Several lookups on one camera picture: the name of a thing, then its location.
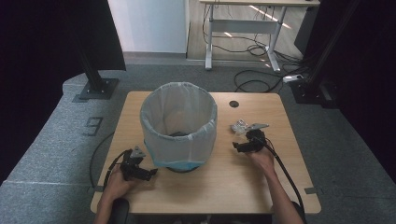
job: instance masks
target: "wooden desk top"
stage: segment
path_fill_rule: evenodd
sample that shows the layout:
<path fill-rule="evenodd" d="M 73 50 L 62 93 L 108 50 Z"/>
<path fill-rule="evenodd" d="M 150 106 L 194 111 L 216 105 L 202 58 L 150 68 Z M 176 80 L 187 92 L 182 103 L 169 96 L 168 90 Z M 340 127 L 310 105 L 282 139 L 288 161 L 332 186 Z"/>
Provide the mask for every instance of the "wooden desk top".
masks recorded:
<path fill-rule="evenodd" d="M 99 184 L 103 186 L 106 170 L 122 151 L 139 146 L 146 154 L 140 163 L 144 169 L 153 169 L 151 157 L 143 143 L 140 125 L 140 107 L 148 91 L 132 91 L 122 109 L 119 124 L 107 154 Z M 309 173 L 297 145 L 282 102 L 274 93 L 211 92 L 218 105 L 217 139 L 208 162 L 186 174 L 177 174 L 161 167 L 151 180 L 143 181 L 128 193 L 130 212 L 136 214 L 255 214 L 272 213 L 268 186 L 256 167 L 233 148 L 234 134 L 230 125 L 243 119 L 248 124 L 268 123 L 263 129 L 285 164 L 304 201 L 305 212 L 320 211 L 316 194 L 305 194 L 312 188 Z M 229 106 L 237 101 L 239 107 Z M 276 163 L 279 179 L 290 198 L 298 202 L 295 193 Z M 95 192 L 91 210 L 101 192 Z"/>
<path fill-rule="evenodd" d="M 203 4 L 214 5 L 254 5 L 274 7 L 318 7 L 319 0 L 199 0 Z"/>

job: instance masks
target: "desk foot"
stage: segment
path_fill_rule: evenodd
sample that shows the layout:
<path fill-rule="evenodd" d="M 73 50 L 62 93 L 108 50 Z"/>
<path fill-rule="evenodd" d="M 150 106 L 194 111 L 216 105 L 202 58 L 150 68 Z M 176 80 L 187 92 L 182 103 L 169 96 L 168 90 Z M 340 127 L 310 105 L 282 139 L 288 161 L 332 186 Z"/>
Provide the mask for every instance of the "desk foot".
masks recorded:
<path fill-rule="evenodd" d="M 277 64 L 275 54 L 274 54 L 274 52 L 269 52 L 268 49 L 269 49 L 269 47 L 265 47 L 265 50 L 267 51 L 268 58 L 270 59 L 271 65 L 273 66 L 274 72 L 280 73 L 280 68 L 279 68 L 279 65 Z"/>
<path fill-rule="evenodd" d="M 205 69 L 212 69 L 212 45 L 206 44 L 206 58 L 205 58 Z"/>

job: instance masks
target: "black round hole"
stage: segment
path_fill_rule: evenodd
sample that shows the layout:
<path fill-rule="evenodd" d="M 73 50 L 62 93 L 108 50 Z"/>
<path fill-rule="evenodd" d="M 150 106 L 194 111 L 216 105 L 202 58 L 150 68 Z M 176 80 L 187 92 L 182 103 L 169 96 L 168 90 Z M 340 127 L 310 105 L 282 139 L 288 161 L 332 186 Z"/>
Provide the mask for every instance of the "black round hole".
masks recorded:
<path fill-rule="evenodd" d="M 230 106 L 233 108 L 237 108 L 239 106 L 239 103 L 237 101 L 230 101 Z"/>

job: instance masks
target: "person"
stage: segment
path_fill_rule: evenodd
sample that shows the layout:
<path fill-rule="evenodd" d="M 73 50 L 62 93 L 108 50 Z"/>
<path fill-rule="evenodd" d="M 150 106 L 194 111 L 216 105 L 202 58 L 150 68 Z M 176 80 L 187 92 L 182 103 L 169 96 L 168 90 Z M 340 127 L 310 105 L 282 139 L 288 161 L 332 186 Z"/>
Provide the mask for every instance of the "person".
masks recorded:
<path fill-rule="evenodd" d="M 305 223 L 304 215 L 299 213 L 298 205 L 290 200 L 277 177 L 273 154 L 268 149 L 263 148 L 258 152 L 246 153 L 246 155 L 259 167 L 267 180 L 273 201 L 276 224 Z M 122 177 L 120 167 L 115 166 L 107 187 L 102 194 L 102 198 L 97 205 L 94 224 L 107 223 L 110 218 L 113 202 L 126 194 L 128 190 L 132 189 L 136 184 L 136 180 L 125 181 Z"/>

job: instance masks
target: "trash can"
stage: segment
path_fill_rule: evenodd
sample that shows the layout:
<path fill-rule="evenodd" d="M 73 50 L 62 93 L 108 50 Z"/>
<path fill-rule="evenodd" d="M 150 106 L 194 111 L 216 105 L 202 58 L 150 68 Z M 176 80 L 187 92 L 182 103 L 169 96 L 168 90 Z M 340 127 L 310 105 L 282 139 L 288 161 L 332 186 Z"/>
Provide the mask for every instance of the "trash can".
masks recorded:
<path fill-rule="evenodd" d="M 213 97 L 189 82 L 172 82 L 143 102 L 140 123 L 154 165 L 188 172 L 210 157 L 218 108 Z"/>

